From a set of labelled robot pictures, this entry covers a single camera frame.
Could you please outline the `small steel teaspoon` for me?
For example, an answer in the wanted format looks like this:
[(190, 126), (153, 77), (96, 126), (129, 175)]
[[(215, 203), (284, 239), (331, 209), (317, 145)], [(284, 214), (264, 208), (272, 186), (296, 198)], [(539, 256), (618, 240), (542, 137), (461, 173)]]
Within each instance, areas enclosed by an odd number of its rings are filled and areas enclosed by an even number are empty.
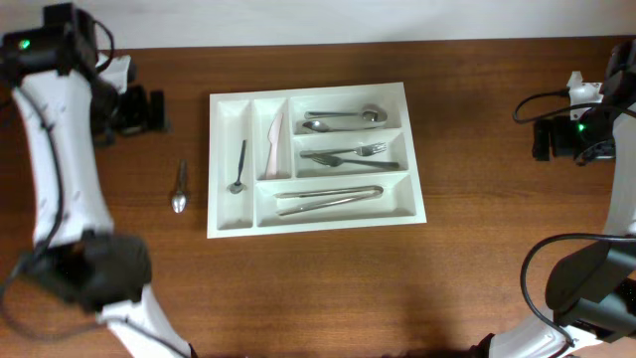
[(175, 190), (171, 197), (171, 206), (176, 214), (181, 214), (188, 204), (187, 193), (188, 164), (185, 159), (179, 162)]
[(236, 195), (245, 189), (245, 184), (241, 181), (241, 176), (244, 168), (244, 160), (246, 154), (247, 140), (244, 139), (241, 143), (240, 154), (238, 159), (238, 175), (237, 179), (229, 185), (228, 190), (231, 194)]

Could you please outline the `pink plastic knife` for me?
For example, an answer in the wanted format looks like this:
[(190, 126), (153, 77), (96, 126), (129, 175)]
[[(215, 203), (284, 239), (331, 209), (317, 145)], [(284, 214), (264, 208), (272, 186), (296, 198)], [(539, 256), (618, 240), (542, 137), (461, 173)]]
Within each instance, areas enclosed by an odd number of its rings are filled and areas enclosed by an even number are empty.
[(282, 126), (283, 113), (280, 112), (272, 122), (272, 125), (268, 132), (268, 141), (270, 144), (268, 160), (265, 168), (264, 177), (266, 179), (273, 179), (277, 175), (278, 168), (278, 143)]

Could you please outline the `large steel spoon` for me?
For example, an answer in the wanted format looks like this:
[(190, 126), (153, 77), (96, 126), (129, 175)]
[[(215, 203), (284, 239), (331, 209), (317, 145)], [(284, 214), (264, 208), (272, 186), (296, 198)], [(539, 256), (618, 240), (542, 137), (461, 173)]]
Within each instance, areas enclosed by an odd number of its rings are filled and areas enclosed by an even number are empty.
[(298, 123), (294, 129), (296, 134), (330, 133), (361, 130), (386, 129), (385, 125), (363, 121), (330, 121), (330, 120), (305, 120)]
[(367, 104), (356, 111), (306, 111), (305, 119), (318, 119), (328, 117), (359, 117), (363, 120), (380, 123), (388, 120), (388, 114), (381, 107)]

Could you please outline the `steel fork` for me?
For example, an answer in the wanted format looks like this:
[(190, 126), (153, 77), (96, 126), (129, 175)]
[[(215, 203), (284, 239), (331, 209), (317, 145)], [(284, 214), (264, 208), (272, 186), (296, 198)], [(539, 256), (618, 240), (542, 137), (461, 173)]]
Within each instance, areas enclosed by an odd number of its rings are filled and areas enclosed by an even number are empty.
[(311, 155), (309, 159), (313, 160), (322, 165), (326, 165), (329, 167), (338, 167), (343, 164), (355, 164), (362, 166), (369, 166), (374, 168), (380, 168), (385, 170), (397, 170), (399, 169), (399, 164), (397, 162), (382, 162), (382, 161), (368, 161), (368, 160), (354, 160), (354, 159), (343, 159), (337, 156), (332, 155)]
[(336, 155), (354, 153), (358, 156), (373, 156), (375, 154), (384, 152), (388, 149), (388, 145), (385, 142), (377, 142), (373, 144), (358, 146), (348, 149), (324, 149), (324, 150), (303, 150), (299, 152), (300, 157), (310, 157), (315, 155)]

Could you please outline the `steel table knife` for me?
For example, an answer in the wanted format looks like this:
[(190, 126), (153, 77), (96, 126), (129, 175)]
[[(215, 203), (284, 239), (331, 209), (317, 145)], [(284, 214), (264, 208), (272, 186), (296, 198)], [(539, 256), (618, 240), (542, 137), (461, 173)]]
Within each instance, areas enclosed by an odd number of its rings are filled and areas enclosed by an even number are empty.
[(310, 197), (323, 197), (343, 194), (355, 194), (362, 192), (373, 192), (377, 194), (383, 194), (384, 188), (378, 185), (359, 186), (349, 188), (337, 188), (337, 189), (323, 189), (314, 191), (302, 191), (302, 192), (285, 192), (277, 193), (274, 195), (276, 199), (295, 199), (295, 198), (310, 198)]
[(296, 206), (294, 208), (278, 211), (277, 215), (281, 216), (281, 217), (290, 216), (290, 215), (300, 214), (300, 213), (304, 213), (304, 212), (315, 211), (315, 210), (330, 208), (330, 207), (334, 207), (334, 206), (339, 206), (339, 205), (344, 205), (344, 204), (364, 201), (364, 200), (368, 200), (368, 199), (375, 199), (375, 198), (379, 198), (381, 196), (382, 196), (382, 193), (379, 192), (379, 191), (376, 191), (376, 192), (370, 192), (370, 193), (367, 193), (367, 194), (362, 194), (362, 195), (357, 195), (357, 196), (345, 197), (345, 198), (341, 198), (341, 199), (334, 199), (334, 200), (313, 202), (313, 203), (309, 203), (309, 204), (302, 204), (302, 205)]

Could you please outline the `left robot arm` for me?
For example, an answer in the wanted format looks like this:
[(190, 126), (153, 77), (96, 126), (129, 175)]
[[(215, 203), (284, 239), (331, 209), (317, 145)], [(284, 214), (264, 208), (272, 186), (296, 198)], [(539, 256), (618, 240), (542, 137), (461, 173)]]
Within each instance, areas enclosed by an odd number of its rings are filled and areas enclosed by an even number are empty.
[(129, 57), (99, 51), (99, 26), (69, 2), (2, 37), (1, 77), (22, 117), (36, 196), (34, 248), (13, 276), (93, 314), (135, 357), (191, 357), (154, 295), (144, 241), (114, 230), (94, 156), (117, 136), (168, 130), (165, 97), (136, 83)]

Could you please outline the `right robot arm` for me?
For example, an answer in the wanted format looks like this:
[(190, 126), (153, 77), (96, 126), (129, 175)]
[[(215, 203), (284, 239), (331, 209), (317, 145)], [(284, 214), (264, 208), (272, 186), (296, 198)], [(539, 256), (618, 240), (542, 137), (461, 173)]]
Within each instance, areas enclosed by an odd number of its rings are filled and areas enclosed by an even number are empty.
[[(515, 328), (489, 334), (470, 357), (570, 357), (577, 350), (635, 336), (635, 43), (613, 48), (601, 83), (574, 72), (556, 95), (569, 105), (528, 118), (538, 161), (572, 157), (579, 166), (615, 162), (610, 208), (600, 234), (560, 234), (527, 253), (520, 287), (531, 316)], [(588, 246), (556, 263), (546, 307), (537, 308), (527, 275), (534, 256), (549, 244), (587, 240)]]

